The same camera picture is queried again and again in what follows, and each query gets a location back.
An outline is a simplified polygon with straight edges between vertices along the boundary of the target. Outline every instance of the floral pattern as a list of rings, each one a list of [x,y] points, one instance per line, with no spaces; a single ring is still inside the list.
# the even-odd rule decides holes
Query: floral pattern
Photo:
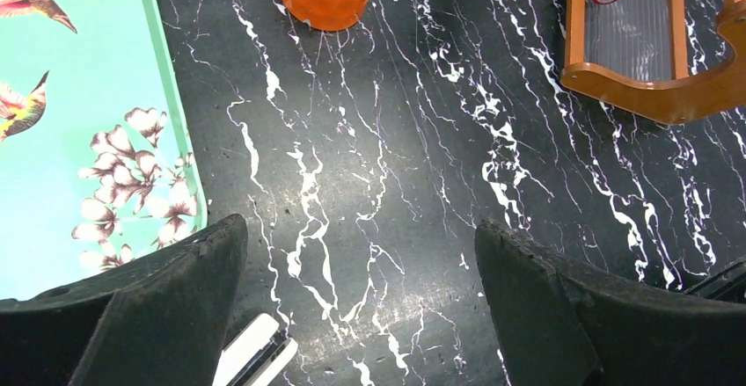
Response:
[[[80,204],[86,222],[78,224],[71,233],[77,240],[97,245],[96,251],[83,251],[78,261],[81,266],[99,272],[135,258],[128,244],[117,245],[125,226],[146,220],[161,221],[150,243],[160,249],[191,235],[192,218],[198,213],[197,195],[187,183],[194,154],[187,153],[168,164],[158,148],[168,115],[155,108],[136,107],[125,114],[124,120],[145,140],[139,141],[143,147],[133,145],[130,139],[135,138],[122,125],[96,133],[91,149],[98,156],[92,167],[77,174],[79,178],[97,179],[100,183],[92,197],[86,197]]]

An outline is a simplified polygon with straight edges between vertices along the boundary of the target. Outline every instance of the black marble floor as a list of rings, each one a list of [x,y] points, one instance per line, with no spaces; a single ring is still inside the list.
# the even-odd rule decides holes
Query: black marble floor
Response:
[[[701,71],[720,0],[688,2]],[[483,217],[672,290],[744,251],[746,113],[661,127],[565,91],[564,0],[371,0],[340,33],[158,3],[210,218],[252,232],[231,331],[266,311],[300,344],[277,384],[506,383]]]

